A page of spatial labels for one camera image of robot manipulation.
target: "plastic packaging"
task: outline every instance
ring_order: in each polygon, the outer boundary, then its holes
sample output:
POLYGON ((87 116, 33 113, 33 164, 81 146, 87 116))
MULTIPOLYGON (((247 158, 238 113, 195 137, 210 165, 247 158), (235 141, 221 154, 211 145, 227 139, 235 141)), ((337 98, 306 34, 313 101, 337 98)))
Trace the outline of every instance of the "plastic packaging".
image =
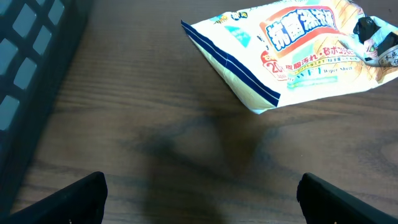
POLYGON ((398 76, 398 28, 349 0, 283 0, 182 26, 255 113, 398 76))

